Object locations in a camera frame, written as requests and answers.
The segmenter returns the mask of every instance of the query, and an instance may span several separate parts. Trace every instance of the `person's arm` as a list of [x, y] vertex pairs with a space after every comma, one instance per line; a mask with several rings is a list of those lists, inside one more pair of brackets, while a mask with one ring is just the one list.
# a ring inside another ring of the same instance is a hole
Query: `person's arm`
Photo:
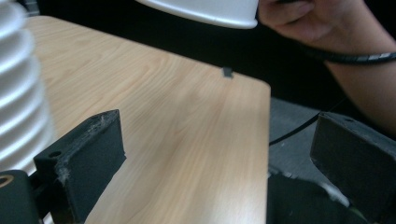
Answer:
[[[262, 23], [317, 49], [351, 55], [396, 51], [394, 39], [362, 0], [261, 0], [259, 12]], [[396, 136], [396, 61], [325, 64], [361, 112]]]

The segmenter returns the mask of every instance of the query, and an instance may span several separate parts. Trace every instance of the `white ribbed cylinder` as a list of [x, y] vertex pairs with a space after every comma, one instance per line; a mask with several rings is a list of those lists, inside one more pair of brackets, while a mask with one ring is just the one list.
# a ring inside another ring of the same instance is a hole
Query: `white ribbed cylinder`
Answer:
[[0, 171], [30, 175], [33, 156], [53, 141], [54, 129], [25, 21], [22, 6], [0, 0]]

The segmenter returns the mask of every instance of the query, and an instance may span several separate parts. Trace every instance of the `screw hole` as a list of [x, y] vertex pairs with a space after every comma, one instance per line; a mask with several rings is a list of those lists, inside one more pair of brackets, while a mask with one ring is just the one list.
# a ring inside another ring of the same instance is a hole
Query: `screw hole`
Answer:
[[0, 175], [0, 188], [7, 186], [14, 180], [13, 175]]
[[62, 152], [60, 152], [60, 151], [54, 151], [51, 154], [49, 154], [49, 157], [56, 158], [56, 157], [59, 157], [61, 154], [62, 154]]

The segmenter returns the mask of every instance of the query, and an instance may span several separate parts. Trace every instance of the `black bracelet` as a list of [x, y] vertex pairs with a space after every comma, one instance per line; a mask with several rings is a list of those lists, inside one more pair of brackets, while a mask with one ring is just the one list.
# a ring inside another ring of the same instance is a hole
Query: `black bracelet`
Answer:
[[396, 60], [396, 52], [371, 54], [371, 55], [347, 55], [325, 51], [322, 49], [314, 49], [305, 45], [301, 45], [304, 53], [320, 61], [344, 64], [375, 64], [386, 63]]

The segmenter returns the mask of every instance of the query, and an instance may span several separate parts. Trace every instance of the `wood grain surface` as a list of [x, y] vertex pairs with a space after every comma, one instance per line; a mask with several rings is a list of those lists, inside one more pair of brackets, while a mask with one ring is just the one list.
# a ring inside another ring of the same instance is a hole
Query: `wood grain surface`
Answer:
[[27, 28], [58, 136], [120, 110], [127, 160], [87, 223], [265, 223], [267, 84], [49, 17]]

